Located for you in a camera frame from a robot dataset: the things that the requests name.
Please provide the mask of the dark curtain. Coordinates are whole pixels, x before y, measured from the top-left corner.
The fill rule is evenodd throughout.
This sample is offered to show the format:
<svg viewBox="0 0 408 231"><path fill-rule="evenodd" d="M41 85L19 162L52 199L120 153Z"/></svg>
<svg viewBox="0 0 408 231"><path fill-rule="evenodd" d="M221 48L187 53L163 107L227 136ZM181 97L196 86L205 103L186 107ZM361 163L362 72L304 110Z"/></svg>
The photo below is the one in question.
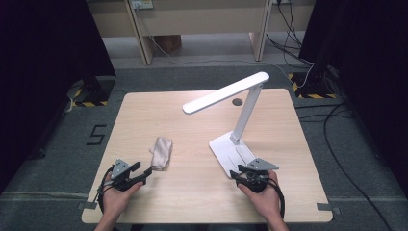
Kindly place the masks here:
<svg viewBox="0 0 408 231"><path fill-rule="evenodd" d="M0 0L0 194L77 81L115 70L87 0Z"/></svg>
<svg viewBox="0 0 408 231"><path fill-rule="evenodd" d="M408 0L316 0L300 57L331 65L408 197Z"/></svg>

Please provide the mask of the white power strip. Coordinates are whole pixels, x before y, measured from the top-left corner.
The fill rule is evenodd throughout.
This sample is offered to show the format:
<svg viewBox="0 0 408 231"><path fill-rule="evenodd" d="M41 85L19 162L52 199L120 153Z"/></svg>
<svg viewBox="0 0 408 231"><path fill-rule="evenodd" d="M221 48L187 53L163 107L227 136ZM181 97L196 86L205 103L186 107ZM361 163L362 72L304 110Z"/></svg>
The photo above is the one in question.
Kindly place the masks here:
<svg viewBox="0 0 408 231"><path fill-rule="evenodd" d="M152 0L130 0L135 10L151 10L154 8Z"/></svg>

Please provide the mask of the person's left hand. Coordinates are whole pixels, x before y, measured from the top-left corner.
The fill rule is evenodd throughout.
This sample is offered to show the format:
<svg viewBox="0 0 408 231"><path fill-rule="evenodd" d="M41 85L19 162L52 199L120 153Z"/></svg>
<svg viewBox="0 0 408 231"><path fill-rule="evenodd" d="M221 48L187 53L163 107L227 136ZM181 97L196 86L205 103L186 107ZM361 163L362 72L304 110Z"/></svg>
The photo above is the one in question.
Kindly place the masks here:
<svg viewBox="0 0 408 231"><path fill-rule="evenodd" d="M128 203L134 193L143 186L142 182L133 185L127 191L119 191L115 187L108 185L103 187L103 218L118 219L121 213L127 208Z"/></svg>

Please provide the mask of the grey tape piece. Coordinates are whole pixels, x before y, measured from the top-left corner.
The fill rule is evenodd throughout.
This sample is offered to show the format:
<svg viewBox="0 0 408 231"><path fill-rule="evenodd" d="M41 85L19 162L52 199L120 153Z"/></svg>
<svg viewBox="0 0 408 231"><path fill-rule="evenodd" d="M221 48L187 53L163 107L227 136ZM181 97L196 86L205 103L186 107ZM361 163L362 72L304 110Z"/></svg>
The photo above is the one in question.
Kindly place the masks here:
<svg viewBox="0 0 408 231"><path fill-rule="evenodd" d="M329 203L317 203L317 208L319 211L331 211L333 214L340 215L342 213L339 207L333 207Z"/></svg>
<svg viewBox="0 0 408 231"><path fill-rule="evenodd" d="M84 210L84 209L92 209L95 210L95 208L97 207L97 203L95 202L80 202L77 206L78 210Z"/></svg>

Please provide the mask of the brown cardboard box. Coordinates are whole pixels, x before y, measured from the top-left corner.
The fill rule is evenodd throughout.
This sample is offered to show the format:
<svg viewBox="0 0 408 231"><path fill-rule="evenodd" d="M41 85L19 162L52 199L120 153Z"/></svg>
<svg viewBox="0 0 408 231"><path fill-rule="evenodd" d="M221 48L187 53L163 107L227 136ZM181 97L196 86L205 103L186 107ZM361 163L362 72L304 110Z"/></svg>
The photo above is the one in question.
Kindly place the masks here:
<svg viewBox="0 0 408 231"><path fill-rule="evenodd" d="M176 51L182 46L180 35L155 36L154 40L166 53Z"/></svg>

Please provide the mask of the beige cloth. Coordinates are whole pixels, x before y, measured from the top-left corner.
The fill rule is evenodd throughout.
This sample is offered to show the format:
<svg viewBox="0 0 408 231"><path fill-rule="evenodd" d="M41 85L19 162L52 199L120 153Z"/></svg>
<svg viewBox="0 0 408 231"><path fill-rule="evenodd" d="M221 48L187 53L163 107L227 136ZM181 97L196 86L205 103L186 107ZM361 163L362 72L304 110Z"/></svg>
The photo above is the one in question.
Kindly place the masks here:
<svg viewBox="0 0 408 231"><path fill-rule="evenodd" d="M154 145L149 149L152 154L151 166L153 170L162 171L169 166L170 156L173 149L171 139L158 137Z"/></svg>

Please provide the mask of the black stand striped base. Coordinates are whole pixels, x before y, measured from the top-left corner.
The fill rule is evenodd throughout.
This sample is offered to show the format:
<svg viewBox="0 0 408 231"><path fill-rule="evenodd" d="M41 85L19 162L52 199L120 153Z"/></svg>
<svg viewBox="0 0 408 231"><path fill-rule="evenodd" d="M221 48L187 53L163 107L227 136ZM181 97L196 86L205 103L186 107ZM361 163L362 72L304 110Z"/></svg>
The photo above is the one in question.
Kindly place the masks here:
<svg viewBox="0 0 408 231"><path fill-rule="evenodd" d="M90 84L79 81L71 87L71 90L67 94L70 100L69 106L106 106L114 85L114 76L96 76L94 82Z"/></svg>
<svg viewBox="0 0 408 231"><path fill-rule="evenodd" d="M341 4L337 0L316 0L299 54L300 59L312 65L306 72L293 73L297 97L319 98L331 94L324 75L336 48Z"/></svg>

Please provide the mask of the beige wooden desk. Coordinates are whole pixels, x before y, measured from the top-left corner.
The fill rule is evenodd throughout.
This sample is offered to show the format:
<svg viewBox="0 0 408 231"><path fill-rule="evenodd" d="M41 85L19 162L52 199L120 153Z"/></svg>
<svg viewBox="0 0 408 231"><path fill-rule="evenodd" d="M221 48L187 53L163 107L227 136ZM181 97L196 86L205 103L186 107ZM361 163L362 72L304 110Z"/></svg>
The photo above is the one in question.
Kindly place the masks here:
<svg viewBox="0 0 408 231"><path fill-rule="evenodd" d="M309 23L316 0L152 0L151 10L135 10L130 0L86 0L104 38L134 37L141 61L152 62L153 38L171 35L246 33L254 60L263 58L268 32L297 31Z"/></svg>

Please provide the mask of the person's right hand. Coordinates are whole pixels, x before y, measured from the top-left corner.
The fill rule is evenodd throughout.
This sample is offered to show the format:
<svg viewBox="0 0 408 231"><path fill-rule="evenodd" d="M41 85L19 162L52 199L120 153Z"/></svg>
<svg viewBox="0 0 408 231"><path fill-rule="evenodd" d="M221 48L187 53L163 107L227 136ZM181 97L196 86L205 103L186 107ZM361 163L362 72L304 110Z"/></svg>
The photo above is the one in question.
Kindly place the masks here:
<svg viewBox="0 0 408 231"><path fill-rule="evenodd" d="M249 198L255 210L267 222L282 218L280 215L280 198L274 187L266 186L262 192L253 192L243 184L239 184L238 188Z"/></svg>

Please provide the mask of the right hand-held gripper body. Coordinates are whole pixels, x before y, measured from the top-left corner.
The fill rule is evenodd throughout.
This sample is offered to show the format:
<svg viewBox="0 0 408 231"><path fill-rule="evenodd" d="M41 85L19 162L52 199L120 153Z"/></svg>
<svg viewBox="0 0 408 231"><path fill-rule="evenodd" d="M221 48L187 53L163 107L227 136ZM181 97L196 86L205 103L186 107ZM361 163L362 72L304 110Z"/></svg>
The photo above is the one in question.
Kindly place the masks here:
<svg viewBox="0 0 408 231"><path fill-rule="evenodd" d="M256 171L240 172L239 175L244 179L240 184L244 184L255 193L262 192L268 182L268 172L272 169L278 169L278 166L257 158L245 165L257 169Z"/></svg>

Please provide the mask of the white desk lamp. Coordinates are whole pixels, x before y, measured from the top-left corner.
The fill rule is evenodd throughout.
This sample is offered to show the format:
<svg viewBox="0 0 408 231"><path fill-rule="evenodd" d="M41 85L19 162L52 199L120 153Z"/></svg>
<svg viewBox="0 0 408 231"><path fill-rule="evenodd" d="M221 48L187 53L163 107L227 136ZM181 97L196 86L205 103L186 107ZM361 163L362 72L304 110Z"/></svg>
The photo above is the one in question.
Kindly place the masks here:
<svg viewBox="0 0 408 231"><path fill-rule="evenodd" d="M235 172L239 171L238 165L245 166L254 159L257 159L242 140L242 134L262 91L263 83L267 82L268 79L269 75L267 73L258 72L236 83L186 103L182 107L185 114L192 115L248 90L248 95L244 101L241 114L234 130L209 142L211 150L228 177L230 177L231 170Z"/></svg>

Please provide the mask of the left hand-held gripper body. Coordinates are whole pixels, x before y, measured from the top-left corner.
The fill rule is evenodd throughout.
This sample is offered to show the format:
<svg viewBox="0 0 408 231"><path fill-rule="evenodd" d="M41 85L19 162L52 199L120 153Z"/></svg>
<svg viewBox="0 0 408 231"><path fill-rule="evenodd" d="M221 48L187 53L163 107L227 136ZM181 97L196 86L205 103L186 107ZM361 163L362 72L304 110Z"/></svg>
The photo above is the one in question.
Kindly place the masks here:
<svg viewBox="0 0 408 231"><path fill-rule="evenodd" d="M135 185L132 183L133 178L130 177L130 173L132 172L130 167L131 165L127 164L121 159L117 159L115 161L111 181L117 190L125 192Z"/></svg>

